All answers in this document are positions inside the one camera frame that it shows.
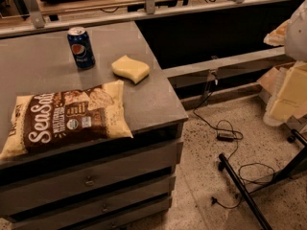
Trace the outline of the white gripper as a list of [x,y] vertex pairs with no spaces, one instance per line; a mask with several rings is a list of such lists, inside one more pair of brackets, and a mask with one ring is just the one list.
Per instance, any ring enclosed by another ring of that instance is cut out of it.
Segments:
[[287,56],[298,60],[289,69],[280,67],[272,81],[272,95],[267,103],[264,123],[278,127],[291,117],[307,115],[307,0],[267,34],[264,42],[271,46],[284,46]]

